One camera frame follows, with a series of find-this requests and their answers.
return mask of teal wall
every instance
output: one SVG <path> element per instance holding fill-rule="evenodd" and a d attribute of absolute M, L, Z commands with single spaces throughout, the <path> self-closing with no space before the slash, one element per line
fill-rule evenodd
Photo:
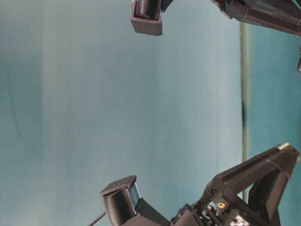
<path fill-rule="evenodd" d="M 254 25 L 245 26 L 245 38 L 247 155 L 285 142 L 301 151 L 301 39 Z M 300 176 L 299 164 L 279 208 L 284 226 L 301 224 Z"/>
<path fill-rule="evenodd" d="M 130 3 L 2 1 L 0 225 L 87 225 L 131 174 L 170 218 L 241 162 L 239 23 L 177 0 L 149 37 Z"/>

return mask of screw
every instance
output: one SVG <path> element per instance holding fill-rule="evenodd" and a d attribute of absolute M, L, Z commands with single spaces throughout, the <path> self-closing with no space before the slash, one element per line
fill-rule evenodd
<path fill-rule="evenodd" d="M 217 206 L 218 206 L 218 208 L 220 208 L 220 209 L 224 209 L 224 208 L 226 207 L 226 204 L 223 203 L 223 202 L 220 202 L 220 203 L 217 204 Z"/>

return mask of cable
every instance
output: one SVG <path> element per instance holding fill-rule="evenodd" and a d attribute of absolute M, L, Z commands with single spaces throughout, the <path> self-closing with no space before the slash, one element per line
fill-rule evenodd
<path fill-rule="evenodd" d="M 105 216 L 106 212 L 104 211 L 98 218 L 96 218 L 94 221 L 92 221 L 88 226 L 93 226 L 96 224 L 101 218 Z"/>

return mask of ribbed rubber pad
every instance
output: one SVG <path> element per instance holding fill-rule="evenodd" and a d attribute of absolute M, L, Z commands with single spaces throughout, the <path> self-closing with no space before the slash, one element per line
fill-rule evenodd
<path fill-rule="evenodd" d="M 107 195 L 105 206 L 111 226 L 120 226 L 136 215 L 126 188 Z"/>
<path fill-rule="evenodd" d="M 137 0 L 135 16 L 149 20 L 159 20 L 161 0 Z"/>

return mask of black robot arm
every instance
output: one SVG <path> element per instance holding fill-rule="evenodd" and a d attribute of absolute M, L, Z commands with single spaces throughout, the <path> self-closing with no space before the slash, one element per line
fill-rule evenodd
<path fill-rule="evenodd" d="M 185 204 L 171 221 L 140 196 L 136 176 L 109 184 L 101 198 L 111 226 L 280 226 L 278 204 L 298 155 L 286 143 L 218 174 L 202 197 Z M 246 204 L 238 193 L 250 186 Z"/>
<path fill-rule="evenodd" d="M 174 0 L 134 0 L 131 21 L 137 33 L 162 34 L 159 16 Z M 301 35 L 300 0 L 211 0 L 229 19 Z"/>

